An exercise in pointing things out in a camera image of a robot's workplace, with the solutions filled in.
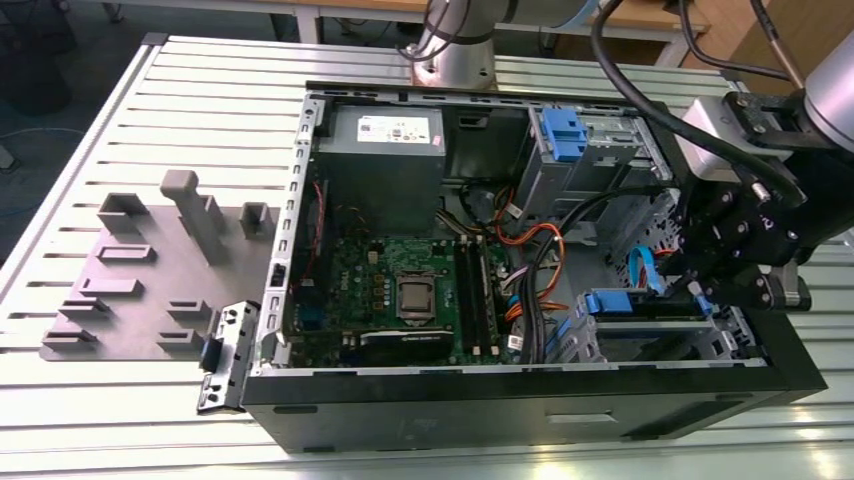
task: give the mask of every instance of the ram slot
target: ram slot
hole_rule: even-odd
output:
[[[454,267],[457,271],[457,300],[460,304],[460,324],[464,334],[464,351],[474,352],[478,345],[478,324],[476,321],[472,272],[469,268],[469,241],[462,237],[454,246]]]
[[[485,258],[481,245],[469,245],[469,267],[472,275],[472,296],[478,331],[478,346],[481,354],[490,355],[493,350],[493,334],[490,330],[490,299],[489,278],[485,271]]]

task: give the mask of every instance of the gray plastic peg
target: gray plastic peg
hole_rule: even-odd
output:
[[[199,245],[209,264],[218,265],[227,261],[229,251],[219,239],[217,222],[206,211],[206,202],[197,193],[198,186],[197,172],[170,170],[161,183],[161,193],[175,202],[187,231]]]

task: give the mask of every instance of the wooden table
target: wooden table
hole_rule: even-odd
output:
[[[294,15],[302,43],[322,43],[321,19],[325,17],[421,23],[429,0],[123,0],[130,5],[202,8]],[[662,10],[664,1],[626,0],[614,12],[605,35],[610,38],[664,42],[656,65],[680,66],[688,54],[688,43],[680,31],[680,17]],[[695,31],[709,29],[700,12],[693,14]],[[590,26],[553,29],[532,25],[498,24],[504,30],[542,31],[590,35]]]

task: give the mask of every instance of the slotted aluminum surface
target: slotted aluminum surface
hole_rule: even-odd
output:
[[[626,70],[679,112],[697,95],[728,88],[711,73]],[[617,96],[590,63],[500,58],[498,79],[508,91]],[[793,317],[831,390],[676,441],[289,455],[248,415],[195,415],[195,363],[42,361],[42,335],[98,236],[95,212],[107,193],[135,192],[163,203],[163,173],[189,167],[201,193],[214,194],[222,206],[276,204],[290,177],[306,80],[408,84],[409,69],[382,49],[185,37],[141,49],[0,274],[0,472],[139,478],[157,470],[177,477],[277,479],[854,477],[854,256],[841,240],[804,269],[816,308]]]

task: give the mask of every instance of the blue plastic tab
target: blue plastic tab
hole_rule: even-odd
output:
[[[716,309],[712,302],[707,298],[707,295],[697,295],[695,297],[695,300],[697,300],[697,305],[700,306],[700,309],[704,312],[704,315],[712,315]]]
[[[617,290],[601,290],[585,295],[588,301],[588,312],[592,315],[598,313],[632,313],[632,299],[629,292]]]
[[[544,133],[552,142],[556,160],[578,162],[588,148],[588,129],[576,110],[544,108]]]

